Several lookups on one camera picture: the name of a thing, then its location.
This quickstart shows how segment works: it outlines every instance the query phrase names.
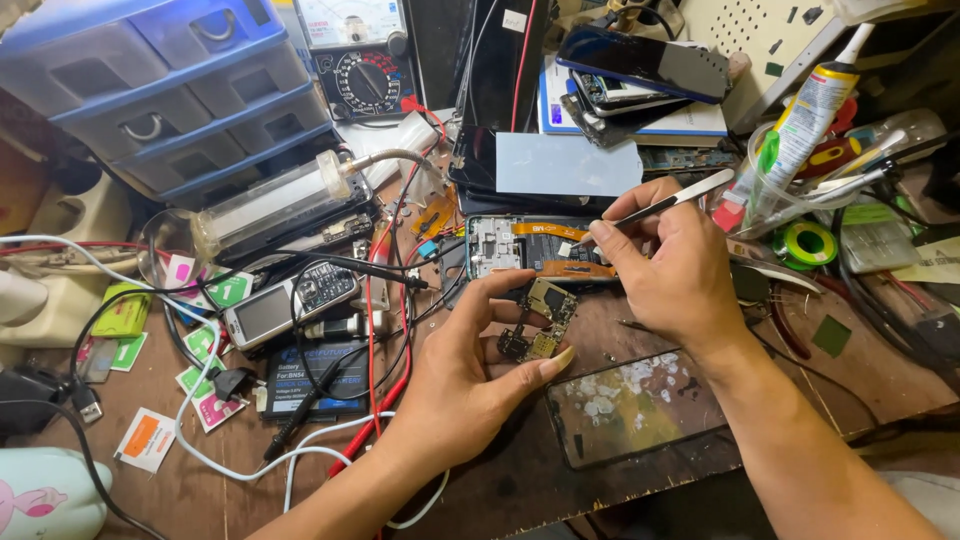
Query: replacement battery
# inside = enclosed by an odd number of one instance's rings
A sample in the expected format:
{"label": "replacement battery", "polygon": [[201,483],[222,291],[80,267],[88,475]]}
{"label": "replacement battery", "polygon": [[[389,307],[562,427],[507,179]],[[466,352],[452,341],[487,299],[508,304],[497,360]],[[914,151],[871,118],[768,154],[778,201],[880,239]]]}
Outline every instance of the replacement battery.
{"label": "replacement battery", "polygon": [[[306,356],[307,365],[310,366],[310,372],[315,380],[320,380],[335,361],[354,350],[357,352],[349,355],[340,364],[336,378],[327,389],[327,392],[334,396],[355,396],[367,389],[370,376],[367,369],[367,341],[361,339],[340,342],[304,340],[303,343],[303,355]],[[284,420],[293,414],[311,390],[310,379],[303,370],[296,347],[290,347],[272,355],[269,373],[267,407],[260,413],[260,418]],[[307,420],[335,422],[338,416],[367,414],[369,409],[369,396],[347,401],[320,398],[313,404]]]}

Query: black phone screen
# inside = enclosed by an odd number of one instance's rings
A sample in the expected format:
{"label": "black phone screen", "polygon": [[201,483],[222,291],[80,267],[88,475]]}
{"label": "black phone screen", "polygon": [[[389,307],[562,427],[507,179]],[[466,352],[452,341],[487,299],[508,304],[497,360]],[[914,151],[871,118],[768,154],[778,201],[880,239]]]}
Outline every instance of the black phone screen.
{"label": "black phone screen", "polygon": [[710,104],[723,100],[730,65],[716,53],[584,24],[570,30],[557,63]]}

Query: multimeter dial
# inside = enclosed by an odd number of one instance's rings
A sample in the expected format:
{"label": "multimeter dial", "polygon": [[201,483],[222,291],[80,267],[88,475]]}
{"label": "multimeter dial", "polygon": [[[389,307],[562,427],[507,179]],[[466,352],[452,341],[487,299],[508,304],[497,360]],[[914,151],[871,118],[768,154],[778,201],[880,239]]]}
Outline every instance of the multimeter dial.
{"label": "multimeter dial", "polygon": [[360,114],[381,114],[396,108],[401,75],[393,59],[377,52],[348,53],[334,70],[344,102]]}

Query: hand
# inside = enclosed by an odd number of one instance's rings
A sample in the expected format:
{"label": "hand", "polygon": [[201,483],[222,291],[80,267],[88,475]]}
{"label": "hand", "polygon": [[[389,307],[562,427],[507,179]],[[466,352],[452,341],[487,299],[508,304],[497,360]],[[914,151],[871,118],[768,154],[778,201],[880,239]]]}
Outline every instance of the hand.
{"label": "hand", "polygon": [[[672,177],[635,187],[590,224],[590,234],[613,263],[636,320],[686,348],[698,361],[746,334],[733,294],[723,232],[693,203],[634,223],[623,233],[609,222],[680,191]],[[652,258],[637,246],[651,241]]]}
{"label": "hand", "polygon": [[[483,452],[520,401],[566,367],[573,347],[553,358],[495,365],[507,362],[496,350],[499,336],[480,337],[491,322],[519,322],[520,306],[492,298],[534,277],[533,270],[512,270],[467,286],[446,323],[427,336],[396,416],[375,448],[386,443],[430,478]],[[549,324],[536,313],[528,323]],[[492,368],[509,367],[499,379],[488,377]]]}

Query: drawer handle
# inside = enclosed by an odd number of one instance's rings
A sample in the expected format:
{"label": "drawer handle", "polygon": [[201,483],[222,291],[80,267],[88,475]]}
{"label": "drawer handle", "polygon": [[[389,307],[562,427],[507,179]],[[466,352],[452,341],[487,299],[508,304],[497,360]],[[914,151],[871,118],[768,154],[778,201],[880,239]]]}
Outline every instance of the drawer handle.
{"label": "drawer handle", "polygon": [[151,119],[154,120],[154,130],[151,131],[151,132],[149,132],[149,133],[146,134],[146,135],[140,135],[140,134],[134,133],[133,130],[130,129],[130,126],[128,126],[127,124],[121,124],[121,125],[120,125],[120,128],[121,128],[127,135],[129,135],[130,138],[132,138],[133,140],[139,140],[139,141],[141,141],[141,142],[147,142],[147,141],[154,140],[154,139],[156,138],[156,136],[157,136],[157,135],[160,135],[160,132],[163,130],[163,124],[160,123],[160,122],[163,120],[163,118],[162,118],[159,114],[157,114],[157,113],[155,113],[155,112],[151,112],[151,113],[150,113],[150,117],[151,117]]}
{"label": "drawer handle", "polygon": [[201,35],[202,37],[206,37],[210,41],[226,41],[233,37],[233,30],[236,27],[237,19],[236,15],[234,15],[230,10],[224,10],[224,18],[227,20],[227,29],[222,34],[211,34],[205,30],[204,27],[197,24],[197,21],[191,22],[190,28],[192,28],[197,34]]}

